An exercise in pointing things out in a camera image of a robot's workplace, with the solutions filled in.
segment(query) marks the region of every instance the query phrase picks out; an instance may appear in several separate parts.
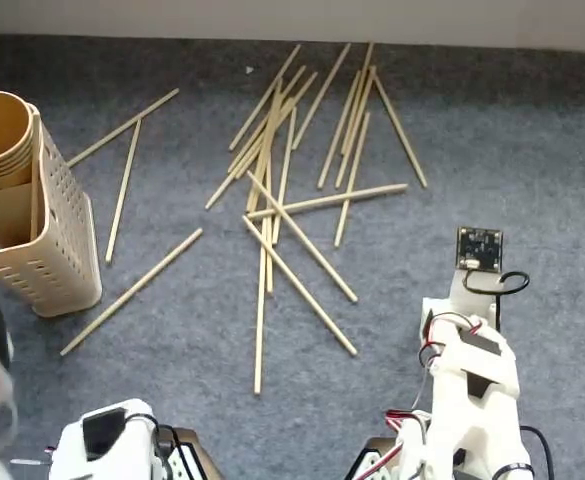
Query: gray carpet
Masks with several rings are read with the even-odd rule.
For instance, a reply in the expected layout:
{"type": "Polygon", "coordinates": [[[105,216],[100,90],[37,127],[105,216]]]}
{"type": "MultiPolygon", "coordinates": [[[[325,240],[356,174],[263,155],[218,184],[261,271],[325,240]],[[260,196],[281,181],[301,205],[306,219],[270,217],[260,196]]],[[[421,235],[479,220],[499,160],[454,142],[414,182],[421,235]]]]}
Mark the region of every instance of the gray carpet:
{"type": "MultiPolygon", "coordinates": [[[[66,158],[181,89],[142,125],[115,262],[102,267],[101,304],[40,321],[3,295],[22,417],[9,454],[39,457],[83,412],[141,397],[161,420],[196,429],[229,479],[343,478],[367,438],[389,433],[382,412],[413,399],[421,298],[446,295],[455,228],[466,224],[503,229],[505,268],[532,277],[503,307],[503,331],[518,355],[521,421],[545,432],[560,478],[585,478],[585,55],[378,47],[375,62],[431,188],[418,186],[374,98],[357,186],[408,182],[409,193],[353,204],[339,250],[338,209],[297,217],[360,304],[347,301],[286,229],[279,247],[360,355],[350,358],[277,273],[266,307],[264,392],[255,398],[258,247],[240,221],[248,185],[232,187],[210,212],[203,205],[225,175],[229,140],[291,48],[0,37],[0,89],[40,108],[66,158]],[[199,226],[204,236],[187,254],[59,358],[82,326],[199,226]]],[[[340,48],[308,44],[295,65],[324,78],[340,48]]],[[[290,200],[317,194],[363,53],[363,45],[353,48],[292,159],[290,200]]],[[[74,170],[92,198],[101,260],[131,135],[74,170]]],[[[537,443],[526,443],[546,478],[537,443]]]]}

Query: stack of paper cups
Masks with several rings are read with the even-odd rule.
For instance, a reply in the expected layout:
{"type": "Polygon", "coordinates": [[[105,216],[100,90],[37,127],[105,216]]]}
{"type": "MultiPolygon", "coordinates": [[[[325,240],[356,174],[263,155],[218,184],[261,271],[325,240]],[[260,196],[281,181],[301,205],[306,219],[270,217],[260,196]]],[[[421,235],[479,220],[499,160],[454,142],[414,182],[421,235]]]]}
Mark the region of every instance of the stack of paper cups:
{"type": "Polygon", "coordinates": [[[33,116],[31,106],[0,92],[0,189],[32,178],[33,116]]]}

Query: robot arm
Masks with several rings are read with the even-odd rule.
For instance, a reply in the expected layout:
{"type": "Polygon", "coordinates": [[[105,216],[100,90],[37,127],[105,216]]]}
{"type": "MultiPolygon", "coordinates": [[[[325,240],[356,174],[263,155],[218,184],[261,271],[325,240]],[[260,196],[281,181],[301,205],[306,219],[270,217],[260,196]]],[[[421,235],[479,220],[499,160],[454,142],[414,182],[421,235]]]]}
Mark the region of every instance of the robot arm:
{"type": "Polygon", "coordinates": [[[501,273],[502,240],[500,231],[459,229],[449,297],[423,300],[419,360],[433,381],[432,413],[388,412],[394,447],[384,456],[370,453],[351,478],[534,478],[519,430],[516,357],[499,333],[500,297],[522,290],[529,278],[501,273]],[[523,283],[506,289],[512,276],[523,283]],[[396,465],[386,467],[393,455],[396,465]]]}

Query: cup rim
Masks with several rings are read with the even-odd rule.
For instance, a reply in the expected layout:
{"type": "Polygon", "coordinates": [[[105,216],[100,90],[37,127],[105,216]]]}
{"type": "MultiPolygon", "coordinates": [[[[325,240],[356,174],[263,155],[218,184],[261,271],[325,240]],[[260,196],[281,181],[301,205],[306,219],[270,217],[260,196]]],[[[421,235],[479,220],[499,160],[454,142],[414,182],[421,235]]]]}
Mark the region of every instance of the cup rim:
{"type": "Polygon", "coordinates": [[[30,163],[32,161],[32,149],[25,149],[22,152],[18,152],[8,161],[0,162],[0,172],[13,168],[16,165],[30,163]]]}
{"type": "Polygon", "coordinates": [[[19,147],[21,147],[23,145],[23,143],[25,143],[25,141],[27,140],[27,137],[32,134],[33,123],[34,123],[34,113],[32,111],[31,105],[28,102],[26,102],[25,100],[23,100],[21,97],[19,97],[18,95],[15,95],[14,93],[6,92],[5,90],[0,90],[0,94],[12,97],[15,100],[17,100],[18,102],[22,103],[23,106],[25,107],[25,110],[28,112],[28,125],[25,129],[25,133],[14,145],[12,145],[10,148],[8,148],[5,152],[0,153],[0,160],[1,160],[3,157],[9,157],[10,155],[12,155],[15,152],[15,150],[17,150],[19,147]]]}

